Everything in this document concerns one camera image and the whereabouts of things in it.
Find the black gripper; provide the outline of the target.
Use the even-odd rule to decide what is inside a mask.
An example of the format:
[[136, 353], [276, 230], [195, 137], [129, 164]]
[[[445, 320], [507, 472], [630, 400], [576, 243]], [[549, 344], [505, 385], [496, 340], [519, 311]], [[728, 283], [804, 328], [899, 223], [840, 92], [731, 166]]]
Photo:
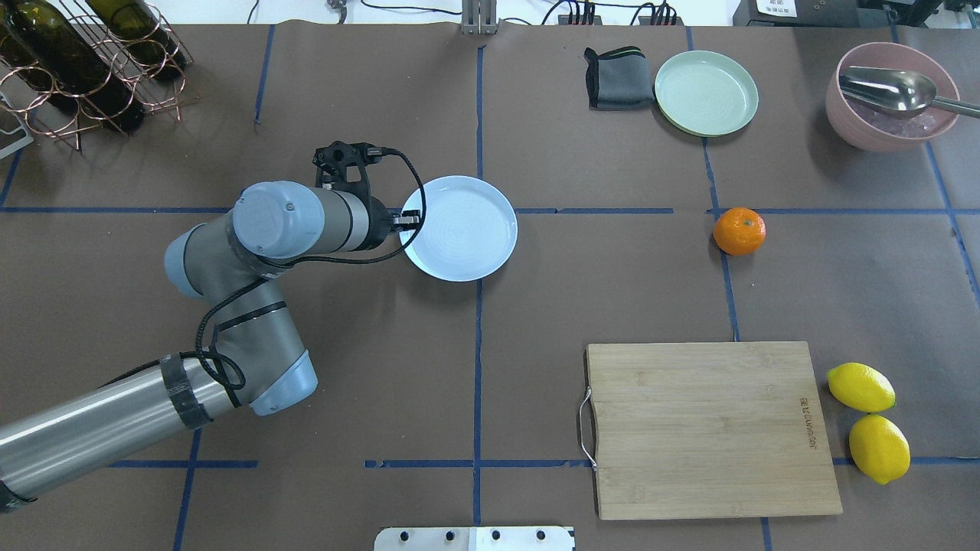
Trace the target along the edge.
[[377, 198], [371, 197], [367, 212], [370, 215], [370, 226], [367, 230], [368, 249], [381, 246], [389, 235], [412, 230], [412, 236], [402, 246], [405, 247], [416, 239], [423, 227], [423, 207], [419, 210], [402, 210], [398, 216], [395, 216]]

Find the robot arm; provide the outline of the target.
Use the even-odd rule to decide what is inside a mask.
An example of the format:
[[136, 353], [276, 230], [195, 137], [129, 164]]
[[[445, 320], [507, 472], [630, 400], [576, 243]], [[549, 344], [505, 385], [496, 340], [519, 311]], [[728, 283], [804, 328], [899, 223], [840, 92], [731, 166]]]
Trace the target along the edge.
[[416, 233], [425, 219], [423, 207], [393, 215], [366, 184], [246, 188], [230, 213], [165, 251], [172, 285], [209, 305], [193, 349], [5, 425], [3, 512], [239, 406], [267, 416], [308, 397], [318, 380], [276, 279], [301, 262], [337, 262]]

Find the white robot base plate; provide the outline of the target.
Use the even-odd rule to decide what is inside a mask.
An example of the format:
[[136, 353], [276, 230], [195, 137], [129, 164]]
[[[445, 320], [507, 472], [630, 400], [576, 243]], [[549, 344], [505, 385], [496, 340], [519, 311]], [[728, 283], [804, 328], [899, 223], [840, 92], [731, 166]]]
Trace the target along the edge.
[[575, 550], [574, 530], [561, 526], [388, 527], [374, 550]]

